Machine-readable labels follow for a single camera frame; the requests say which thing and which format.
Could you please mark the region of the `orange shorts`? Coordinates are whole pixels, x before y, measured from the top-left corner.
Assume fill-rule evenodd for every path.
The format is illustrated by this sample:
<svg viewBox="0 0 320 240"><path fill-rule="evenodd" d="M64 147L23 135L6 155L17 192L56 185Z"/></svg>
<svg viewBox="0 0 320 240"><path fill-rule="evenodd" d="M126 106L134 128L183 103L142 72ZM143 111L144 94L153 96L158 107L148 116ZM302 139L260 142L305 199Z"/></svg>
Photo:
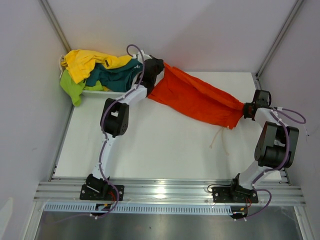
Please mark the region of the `orange shorts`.
<svg viewBox="0 0 320 240"><path fill-rule="evenodd" d="M228 129L235 128L244 116L243 102L168 64L148 98L192 119Z"/></svg>

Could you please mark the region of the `yellow shorts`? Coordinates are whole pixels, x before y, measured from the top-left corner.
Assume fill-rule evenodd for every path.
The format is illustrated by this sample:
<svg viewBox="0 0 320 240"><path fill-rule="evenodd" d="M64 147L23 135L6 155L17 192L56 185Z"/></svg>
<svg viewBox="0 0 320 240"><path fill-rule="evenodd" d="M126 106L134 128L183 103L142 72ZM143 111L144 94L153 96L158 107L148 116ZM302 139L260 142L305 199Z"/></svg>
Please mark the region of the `yellow shorts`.
<svg viewBox="0 0 320 240"><path fill-rule="evenodd" d="M102 64L107 70L125 66L130 55L114 56L93 50L71 50L60 60L60 65L67 69L71 79L76 83L87 79L96 64Z"/></svg>

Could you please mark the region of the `lime green shorts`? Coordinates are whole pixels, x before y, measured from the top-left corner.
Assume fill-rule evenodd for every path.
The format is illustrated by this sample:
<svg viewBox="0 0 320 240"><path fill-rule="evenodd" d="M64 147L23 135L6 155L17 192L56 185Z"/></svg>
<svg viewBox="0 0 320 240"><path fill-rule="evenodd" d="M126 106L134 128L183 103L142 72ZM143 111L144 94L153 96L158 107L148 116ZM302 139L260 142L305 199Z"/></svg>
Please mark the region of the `lime green shorts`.
<svg viewBox="0 0 320 240"><path fill-rule="evenodd" d="M75 83L67 69L62 72L59 84L64 92L70 97L71 102L75 107L79 107L81 105L81 95L83 91L104 91L104 88L99 81L97 81L93 86L87 85L87 81L85 79L79 83Z"/></svg>

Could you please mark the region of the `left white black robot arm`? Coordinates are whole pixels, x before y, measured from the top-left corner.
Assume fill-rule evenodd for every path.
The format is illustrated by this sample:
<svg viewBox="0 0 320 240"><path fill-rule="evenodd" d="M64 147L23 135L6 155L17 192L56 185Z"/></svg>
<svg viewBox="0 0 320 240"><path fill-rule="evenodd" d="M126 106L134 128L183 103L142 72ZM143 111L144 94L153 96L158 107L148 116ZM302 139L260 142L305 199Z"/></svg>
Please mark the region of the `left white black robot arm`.
<svg viewBox="0 0 320 240"><path fill-rule="evenodd" d="M123 186L110 182L110 164L115 153L115 146L129 126L130 106L145 99L154 89L157 76L164 70L164 61L150 57L143 62L142 73L137 82L126 93L116 99L108 98L103 107L100 119L103 142L91 174L81 187L80 200L121 201Z"/></svg>

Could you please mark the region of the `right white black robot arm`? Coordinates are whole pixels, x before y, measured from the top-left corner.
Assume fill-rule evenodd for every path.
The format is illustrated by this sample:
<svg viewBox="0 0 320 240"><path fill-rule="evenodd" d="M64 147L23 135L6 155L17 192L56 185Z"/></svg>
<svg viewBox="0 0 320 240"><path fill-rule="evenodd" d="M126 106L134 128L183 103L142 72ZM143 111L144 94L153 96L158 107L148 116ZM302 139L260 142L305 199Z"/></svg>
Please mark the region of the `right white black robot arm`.
<svg viewBox="0 0 320 240"><path fill-rule="evenodd" d="M230 183L228 196L233 202L251 200L257 203L258 182L293 164L300 131L281 120L281 111L271 107L271 94L265 90L256 90L252 102L244 104L244 117L259 123L262 131L253 163Z"/></svg>

